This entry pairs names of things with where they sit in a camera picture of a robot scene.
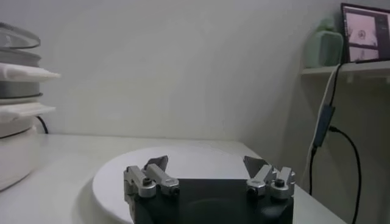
stacked containers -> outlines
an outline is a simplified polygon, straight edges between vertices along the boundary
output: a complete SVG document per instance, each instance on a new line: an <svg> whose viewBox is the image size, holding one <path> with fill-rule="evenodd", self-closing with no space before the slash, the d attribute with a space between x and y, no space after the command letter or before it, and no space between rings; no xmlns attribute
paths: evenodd
<svg viewBox="0 0 390 224"><path fill-rule="evenodd" d="M37 99L40 82L59 75L39 68L39 55L21 51L39 45L36 35L0 23L0 190L34 168L39 154L34 117L55 110Z"/></svg>

white table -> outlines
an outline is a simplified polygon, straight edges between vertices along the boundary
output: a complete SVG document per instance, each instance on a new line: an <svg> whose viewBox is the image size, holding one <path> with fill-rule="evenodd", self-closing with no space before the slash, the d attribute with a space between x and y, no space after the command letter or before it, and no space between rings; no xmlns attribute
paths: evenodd
<svg viewBox="0 0 390 224"><path fill-rule="evenodd" d="M41 161L15 186L0 192L0 220L14 223L116 223L96 205L91 180L108 160L161 145L210 145L239 156L256 154L239 142L40 135ZM294 223L345 224L296 187Z"/></svg>

metal clamp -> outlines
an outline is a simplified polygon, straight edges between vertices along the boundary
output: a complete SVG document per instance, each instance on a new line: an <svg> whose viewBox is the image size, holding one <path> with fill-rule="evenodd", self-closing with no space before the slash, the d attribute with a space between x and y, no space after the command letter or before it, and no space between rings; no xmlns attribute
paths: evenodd
<svg viewBox="0 0 390 224"><path fill-rule="evenodd" d="M138 194L143 198L151 198L156 195L156 183L142 173L138 166L129 166L123 172L125 200L128 196Z"/></svg>
<svg viewBox="0 0 390 224"><path fill-rule="evenodd" d="M287 199L294 195L295 173L291 168L283 167L277 179L271 183L271 196L277 199Z"/></svg>
<svg viewBox="0 0 390 224"><path fill-rule="evenodd" d="M144 171L146 176L156 181L161 187L161 192L165 195L176 196L179 194L179 180L168 176L156 164L149 164Z"/></svg>
<svg viewBox="0 0 390 224"><path fill-rule="evenodd" d="M247 192L258 196L266 193L266 186L276 178L276 171L271 165L264 165L255 177L246 181Z"/></svg>

wall shelf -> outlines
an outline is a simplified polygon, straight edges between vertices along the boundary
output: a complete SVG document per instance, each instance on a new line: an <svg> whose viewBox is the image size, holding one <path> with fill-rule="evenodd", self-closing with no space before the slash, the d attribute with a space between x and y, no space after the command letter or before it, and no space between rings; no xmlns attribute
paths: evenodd
<svg viewBox="0 0 390 224"><path fill-rule="evenodd" d="M301 72L303 77L309 76L328 76L332 73L335 66L323 68L308 68ZM384 77L390 80L390 61L378 61L371 63L348 63L341 67L340 75L342 76L360 76L367 78Z"/></svg>

black base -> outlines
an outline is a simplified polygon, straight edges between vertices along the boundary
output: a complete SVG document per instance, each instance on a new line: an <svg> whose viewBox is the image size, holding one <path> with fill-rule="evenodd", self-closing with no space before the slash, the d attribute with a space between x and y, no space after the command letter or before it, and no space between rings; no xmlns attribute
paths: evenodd
<svg viewBox="0 0 390 224"><path fill-rule="evenodd" d="M246 180L179 179L180 195L133 198L135 224L292 224L294 199L252 198Z"/></svg>

